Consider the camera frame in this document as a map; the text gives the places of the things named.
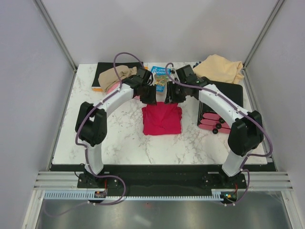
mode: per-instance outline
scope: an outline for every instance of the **black knob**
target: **black knob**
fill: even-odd
[[[213,134],[215,134],[215,135],[218,134],[218,130],[217,130],[217,129],[213,129],[212,132],[213,132]]]
[[[219,120],[218,120],[221,124],[222,123],[225,123],[225,120],[223,119],[223,118],[219,118]]]
[[[220,128],[221,128],[221,124],[220,124],[220,123],[217,123],[217,124],[216,124],[216,128],[217,128],[217,129],[220,129]]]

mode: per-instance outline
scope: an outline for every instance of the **pink object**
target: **pink object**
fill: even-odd
[[[211,130],[211,131],[212,131],[213,129],[216,128],[215,126],[212,126],[212,125],[204,125],[204,124],[199,124],[198,127],[201,128],[201,129],[204,129],[204,130]],[[230,131],[231,131],[231,129],[227,129],[227,128],[220,128],[220,129],[218,130],[218,132],[224,133],[224,134],[229,134]]]
[[[213,120],[219,120],[219,118],[220,118],[220,116],[218,114],[216,114],[216,113],[209,113],[209,112],[204,113],[203,117],[207,118],[207,119],[213,119]]]
[[[216,124],[218,124],[219,121],[218,120],[211,120],[211,119],[205,119],[204,118],[204,119],[200,120],[200,123],[201,124],[205,124],[205,125],[216,126]],[[230,127],[229,127],[229,125],[227,123],[222,123],[221,126],[222,126],[222,128],[230,129]]]
[[[115,88],[117,88],[120,85],[120,82],[117,82],[115,85],[113,85],[108,91],[107,94],[112,92]]]
[[[181,134],[182,109],[178,104],[147,105],[142,108],[145,135]]]

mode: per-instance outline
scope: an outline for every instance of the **red cloth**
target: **red cloth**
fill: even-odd
[[[178,104],[147,105],[142,108],[143,133],[145,135],[177,135],[181,134],[182,109]]]

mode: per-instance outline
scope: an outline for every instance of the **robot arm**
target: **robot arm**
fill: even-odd
[[[228,138],[230,152],[222,170],[226,177],[234,177],[240,172],[247,154],[257,148],[264,139],[261,130],[241,113],[254,119],[260,126],[262,126],[261,115],[257,111],[249,112],[235,104],[220,92],[208,78],[197,78],[189,65],[178,69],[177,75],[184,85],[199,86],[203,89],[189,88],[168,82],[165,102],[181,103],[185,101],[187,95],[190,95],[207,104],[227,122],[231,128]]]
[[[109,93],[107,101],[97,101],[94,104],[84,102],[81,104],[75,131],[78,132],[86,115],[98,104],[96,110],[86,120],[80,131],[79,139],[88,147],[88,161],[95,174],[99,174],[104,165],[102,163],[102,141],[107,135],[107,117],[123,103],[135,96],[140,97],[144,104],[157,104],[156,86],[149,85],[151,72],[139,68],[136,75],[122,81],[122,87]]]

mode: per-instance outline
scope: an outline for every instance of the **metal floor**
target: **metal floor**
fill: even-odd
[[[44,200],[50,214],[83,201]],[[38,229],[290,229],[280,192],[249,192],[235,207],[208,201],[137,201],[84,205],[60,217],[40,214]]]

